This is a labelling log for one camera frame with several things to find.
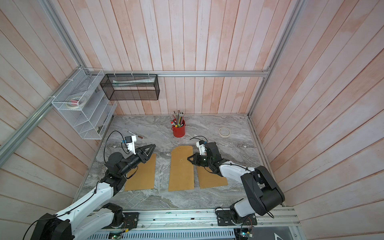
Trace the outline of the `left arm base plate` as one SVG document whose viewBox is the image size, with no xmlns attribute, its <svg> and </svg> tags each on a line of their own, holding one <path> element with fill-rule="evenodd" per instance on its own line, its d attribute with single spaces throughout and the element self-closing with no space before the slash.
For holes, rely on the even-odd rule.
<svg viewBox="0 0 384 240">
<path fill-rule="evenodd" d="M 123 212 L 122 217 L 104 227 L 103 230 L 132 230 L 138 226 L 139 212 Z"/>
</svg>

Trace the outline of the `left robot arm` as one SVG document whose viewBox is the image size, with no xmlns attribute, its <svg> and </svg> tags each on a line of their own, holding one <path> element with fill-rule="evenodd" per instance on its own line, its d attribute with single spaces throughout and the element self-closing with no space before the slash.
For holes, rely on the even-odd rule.
<svg viewBox="0 0 384 240">
<path fill-rule="evenodd" d="M 54 215 L 45 214 L 34 221 L 30 228 L 33 240 L 85 240 L 98 230 L 120 227 L 124 221 L 122 207 L 109 203 L 125 185 L 127 173 L 137 170 L 140 163 L 150 160 L 155 144 L 136 148 L 135 153 L 124 158 L 122 153 L 112 153 L 105 163 L 105 176 L 82 198 Z"/>
</svg>

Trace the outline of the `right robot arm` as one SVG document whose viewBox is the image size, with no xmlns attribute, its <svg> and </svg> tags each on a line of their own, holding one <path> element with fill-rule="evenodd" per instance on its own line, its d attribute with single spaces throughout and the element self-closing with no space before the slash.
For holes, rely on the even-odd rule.
<svg viewBox="0 0 384 240">
<path fill-rule="evenodd" d="M 215 212 L 218 219 L 228 221 L 231 225 L 240 225 L 254 214 L 275 217 L 271 210 L 282 204 L 285 196 L 266 167 L 249 168 L 226 160 L 222 158 L 215 142 L 200 140 L 196 145 L 199 152 L 187 158 L 190 163 L 203 167 L 210 174 L 243 184 L 246 192 L 247 197 L 232 204 L 229 210 L 217 207 Z"/>
</svg>

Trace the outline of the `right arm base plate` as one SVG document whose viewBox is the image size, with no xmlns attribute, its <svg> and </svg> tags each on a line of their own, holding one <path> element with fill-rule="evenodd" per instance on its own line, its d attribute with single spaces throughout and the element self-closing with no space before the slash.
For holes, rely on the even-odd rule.
<svg viewBox="0 0 384 240">
<path fill-rule="evenodd" d="M 217 222 L 219 226 L 256 226 L 256 216 L 251 214 L 245 217 L 240 217 L 233 210 L 224 210 L 222 208 L 216 208 L 215 214 L 217 216 Z"/>
</svg>

